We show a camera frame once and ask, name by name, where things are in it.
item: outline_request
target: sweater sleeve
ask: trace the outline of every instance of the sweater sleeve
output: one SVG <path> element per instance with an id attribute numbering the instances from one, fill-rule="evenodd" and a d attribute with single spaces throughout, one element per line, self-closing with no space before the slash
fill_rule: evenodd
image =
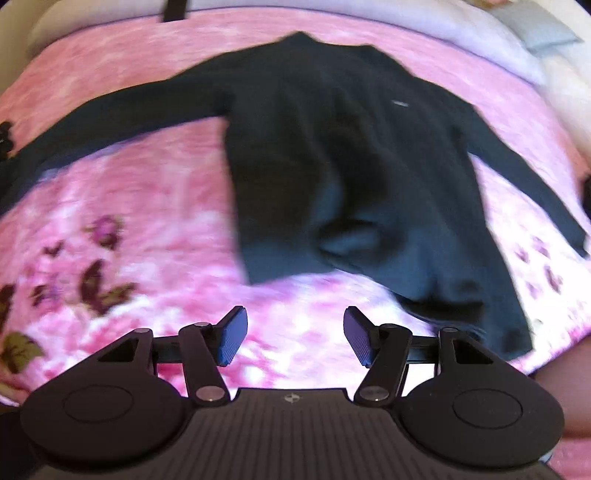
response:
<path id="1" fill-rule="evenodd" d="M 238 78 L 233 68 L 195 68 L 191 75 L 146 83 L 94 98 L 0 164 L 0 215 L 35 186 L 44 172 L 65 167 L 136 135 L 224 115 Z"/>
<path id="2" fill-rule="evenodd" d="M 468 152 L 478 156 L 542 207 L 570 246 L 581 257 L 587 258 L 589 254 L 584 248 L 585 230 L 550 186 L 532 170 L 523 157 L 503 143 L 473 105 L 438 85 L 429 85 L 431 89 L 438 90 L 437 94 L 451 113 L 452 121 L 464 136 Z"/>

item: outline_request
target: small logo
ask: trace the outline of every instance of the small logo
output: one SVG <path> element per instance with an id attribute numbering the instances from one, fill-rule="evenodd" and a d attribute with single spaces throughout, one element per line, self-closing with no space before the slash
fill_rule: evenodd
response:
<path id="1" fill-rule="evenodd" d="M 298 401 L 300 401 L 300 396 L 297 393 L 290 393 L 288 395 L 286 395 L 285 397 L 283 397 L 283 400 L 285 400 L 286 402 L 291 403 L 292 405 Z"/>

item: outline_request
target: black strap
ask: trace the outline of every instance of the black strap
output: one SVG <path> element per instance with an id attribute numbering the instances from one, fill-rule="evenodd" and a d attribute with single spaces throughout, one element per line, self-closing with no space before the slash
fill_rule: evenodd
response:
<path id="1" fill-rule="evenodd" d="M 168 0 L 162 22 L 175 22 L 177 20 L 184 20 L 187 12 L 187 0 Z"/>
<path id="2" fill-rule="evenodd" d="M 583 183 L 583 210 L 591 219 L 591 175 Z"/>

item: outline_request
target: black sweater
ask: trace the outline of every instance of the black sweater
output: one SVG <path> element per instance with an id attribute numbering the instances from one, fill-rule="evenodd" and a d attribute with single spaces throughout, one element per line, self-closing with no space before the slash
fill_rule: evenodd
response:
<path id="1" fill-rule="evenodd" d="M 298 33 L 82 105 L 0 164 L 0 214 L 50 168 L 208 116 L 225 146 L 252 283 L 334 268 L 373 278 L 411 313 L 472 331 L 505 359 L 532 345 L 485 223 L 468 152 L 584 230 L 474 108 L 370 46 Z"/>

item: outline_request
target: tie-dye blanket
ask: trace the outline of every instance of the tie-dye blanket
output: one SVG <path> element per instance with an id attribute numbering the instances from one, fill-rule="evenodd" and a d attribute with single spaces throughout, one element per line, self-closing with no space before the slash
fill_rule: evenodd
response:
<path id="1" fill-rule="evenodd" d="M 527 83 L 441 41 L 377 22 L 320 12 L 248 8 L 181 22 L 143 18 L 64 38 L 0 98 L 21 148 L 95 96 L 171 76 L 216 54 L 302 30 L 338 44 L 369 43 L 415 74 L 474 103 L 497 133 L 560 195 L 581 224 L 585 163 Z M 0 219 L 0 394 L 29 391 L 136 327 L 174 335 L 217 322 L 234 305 L 249 334 L 228 385 L 347 387 L 365 374 L 346 343 L 343 311 L 430 335 L 367 278 L 335 272 L 249 286 L 236 250 L 222 148 L 224 122 L 191 122 L 113 145 L 52 172 Z M 489 227 L 530 321 L 529 373 L 591 331 L 591 262 L 544 212 L 474 159 Z M 178 368 L 161 370 L 181 392 Z"/>

